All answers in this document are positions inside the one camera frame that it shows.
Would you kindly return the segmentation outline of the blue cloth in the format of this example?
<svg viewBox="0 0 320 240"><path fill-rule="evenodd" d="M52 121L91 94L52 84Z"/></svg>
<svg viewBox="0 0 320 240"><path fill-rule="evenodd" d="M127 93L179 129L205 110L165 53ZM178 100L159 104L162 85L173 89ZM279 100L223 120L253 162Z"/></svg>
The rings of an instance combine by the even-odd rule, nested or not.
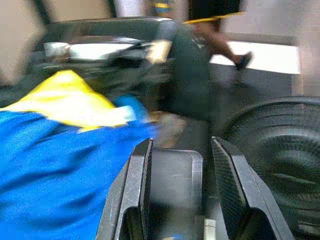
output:
<svg viewBox="0 0 320 240"><path fill-rule="evenodd" d="M80 132L35 112L0 113L0 240L95 240L111 184L156 133L135 97L115 105L135 120Z"/></svg>

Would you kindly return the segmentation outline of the black kitchen counter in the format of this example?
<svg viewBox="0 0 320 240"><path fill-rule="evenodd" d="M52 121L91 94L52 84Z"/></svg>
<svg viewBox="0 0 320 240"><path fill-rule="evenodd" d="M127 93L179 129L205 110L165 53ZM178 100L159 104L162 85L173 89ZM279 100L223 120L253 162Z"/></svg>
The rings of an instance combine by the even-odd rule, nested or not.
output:
<svg viewBox="0 0 320 240"><path fill-rule="evenodd" d="M247 68L258 71L297 75L299 69L299 51L296 46L230 41L230 48L236 54L252 51L253 58ZM43 44L45 65L111 65L117 60L131 64L143 64L147 68L160 65L176 58L175 50L180 47L173 40L138 40L117 37L102 42L46 42Z"/></svg>

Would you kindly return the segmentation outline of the black floor fan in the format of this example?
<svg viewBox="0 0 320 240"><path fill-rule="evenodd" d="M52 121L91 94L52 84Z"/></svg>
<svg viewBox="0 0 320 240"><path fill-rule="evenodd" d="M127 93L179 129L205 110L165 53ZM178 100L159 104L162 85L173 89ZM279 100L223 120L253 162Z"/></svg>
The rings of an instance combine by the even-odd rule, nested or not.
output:
<svg viewBox="0 0 320 240"><path fill-rule="evenodd" d="M243 108L223 127L271 190L297 239L320 240L320 97Z"/></svg>

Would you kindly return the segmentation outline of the person in dark clothes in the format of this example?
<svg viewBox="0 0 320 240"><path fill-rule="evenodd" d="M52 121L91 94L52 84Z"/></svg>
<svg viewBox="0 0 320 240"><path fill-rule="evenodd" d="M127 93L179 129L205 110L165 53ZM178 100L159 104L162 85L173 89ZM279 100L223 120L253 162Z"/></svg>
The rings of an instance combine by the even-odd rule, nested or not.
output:
<svg viewBox="0 0 320 240"><path fill-rule="evenodd" d="M247 67L252 52L236 54L221 32L225 18L243 12L244 0L182 0L188 10L186 21L177 25L169 62L169 74L148 103L151 113L165 112L210 121L214 114L209 61L214 55L230 60L237 71Z"/></svg>

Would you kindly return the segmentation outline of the yellow cloth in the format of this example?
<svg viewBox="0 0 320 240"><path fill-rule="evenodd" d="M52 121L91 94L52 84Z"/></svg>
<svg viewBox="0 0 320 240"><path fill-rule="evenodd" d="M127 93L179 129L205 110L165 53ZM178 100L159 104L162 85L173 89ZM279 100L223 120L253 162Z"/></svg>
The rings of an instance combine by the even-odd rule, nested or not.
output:
<svg viewBox="0 0 320 240"><path fill-rule="evenodd" d="M1 112L37 113L87 132L120 127L135 118L130 106L116 107L72 70L61 70Z"/></svg>

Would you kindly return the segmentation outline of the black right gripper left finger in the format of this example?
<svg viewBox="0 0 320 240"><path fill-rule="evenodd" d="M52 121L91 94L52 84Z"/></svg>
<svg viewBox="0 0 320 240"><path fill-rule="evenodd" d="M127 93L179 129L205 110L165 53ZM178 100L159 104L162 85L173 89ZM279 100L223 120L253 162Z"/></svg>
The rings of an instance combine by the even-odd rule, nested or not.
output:
<svg viewBox="0 0 320 240"><path fill-rule="evenodd" d="M139 143L111 184L96 240L147 240L153 140Z"/></svg>

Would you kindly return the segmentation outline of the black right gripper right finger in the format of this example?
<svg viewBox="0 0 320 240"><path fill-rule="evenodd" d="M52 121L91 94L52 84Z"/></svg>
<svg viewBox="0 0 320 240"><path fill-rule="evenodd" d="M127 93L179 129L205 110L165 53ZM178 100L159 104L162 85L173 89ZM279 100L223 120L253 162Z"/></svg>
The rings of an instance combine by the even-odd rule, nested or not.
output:
<svg viewBox="0 0 320 240"><path fill-rule="evenodd" d="M271 190L230 142L212 137L211 148L229 240L295 240Z"/></svg>

